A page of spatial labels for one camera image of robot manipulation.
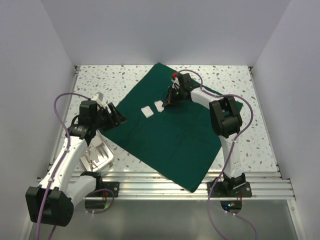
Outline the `white gauze pad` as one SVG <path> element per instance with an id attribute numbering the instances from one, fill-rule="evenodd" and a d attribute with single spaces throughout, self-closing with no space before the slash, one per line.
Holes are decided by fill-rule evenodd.
<path id="1" fill-rule="evenodd" d="M 154 105 L 159 113 L 161 113 L 165 109 L 161 100 L 155 101 Z"/>
<path id="2" fill-rule="evenodd" d="M 141 112 L 144 114 L 146 118 L 149 118 L 154 114 L 154 112 L 149 106 L 142 107 Z"/>

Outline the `stainless steel tray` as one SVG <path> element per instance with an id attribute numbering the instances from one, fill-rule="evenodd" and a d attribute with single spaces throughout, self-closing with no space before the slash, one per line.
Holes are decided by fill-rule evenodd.
<path id="1" fill-rule="evenodd" d="M 78 171 L 101 172 L 110 167 L 115 158 L 113 150 L 100 131 L 96 131 L 89 145 L 85 143 L 82 152 L 75 167 Z"/>

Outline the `green surgical cloth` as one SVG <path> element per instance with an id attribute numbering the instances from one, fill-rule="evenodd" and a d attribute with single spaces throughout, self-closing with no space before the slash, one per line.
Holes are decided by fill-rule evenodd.
<path id="1" fill-rule="evenodd" d="M 155 102 L 166 98 L 173 73 L 168 66 L 155 64 L 116 106 L 127 121 L 105 131 L 104 136 L 193 193 L 222 145 L 204 106 L 183 100 L 157 111 Z M 153 111 L 149 118 L 141 111 L 146 106 Z"/>

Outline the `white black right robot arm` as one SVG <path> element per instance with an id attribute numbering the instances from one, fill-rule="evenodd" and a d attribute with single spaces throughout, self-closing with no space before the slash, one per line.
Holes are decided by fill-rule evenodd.
<path id="1" fill-rule="evenodd" d="M 240 151 L 235 140 L 243 124 L 235 98 L 221 97 L 200 85 L 195 85 L 188 73 L 182 75 L 174 73 L 171 81 L 173 84 L 168 88 L 167 97 L 162 106 L 165 108 L 182 100 L 189 100 L 209 110 L 211 126 L 219 137 L 224 158 L 223 180 L 217 182 L 213 190 L 216 193 L 235 196 L 246 184 Z"/>

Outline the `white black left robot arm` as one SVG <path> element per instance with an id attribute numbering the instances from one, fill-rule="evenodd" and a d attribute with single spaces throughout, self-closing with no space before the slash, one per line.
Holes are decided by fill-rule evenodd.
<path id="1" fill-rule="evenodd" d="M 84 159 L 89 147 L 102 146 L 101 132 L 123 124 L 127 119 L 113 103 L 103 105 L 98 99 L 84 100 L 79 114 L 67 128 L 62 149 L 53 166 L 38 186 L 30 186 L 25 199 L 33 223 L 65 227 L 76 205 L 89 193 L 99 196 L 104 184 L 100 170 L 114 159 L 110 149 L 95 150 Z"/>

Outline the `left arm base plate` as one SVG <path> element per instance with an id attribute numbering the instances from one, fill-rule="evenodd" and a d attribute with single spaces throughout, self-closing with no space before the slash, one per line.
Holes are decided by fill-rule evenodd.
<path id="1" fill-rule="evenodd" d="M 103 198 L 112 197 L 112 194 L 109 191 L 106 191 L 106 189 L 113 192 L 114 197 L 117 198 L 119 195 L 120 183 L 118 181 L 103 181 L 97 187 L 97 190 L 102 190 L 102 191 L 96 192 L 93 195 L 95 197 L 103 197 Z"/>

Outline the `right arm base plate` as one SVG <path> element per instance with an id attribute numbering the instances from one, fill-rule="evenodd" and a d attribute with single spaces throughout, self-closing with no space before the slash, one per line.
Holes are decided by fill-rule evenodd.
<path id="1" fill-rule="evenodd" d="M 220 181 L 216 183 L 210 195 L 211 198 L 251 198 L 252 196 L 249 182 L 246 182 L 238 188 L 227 190 Z"/>

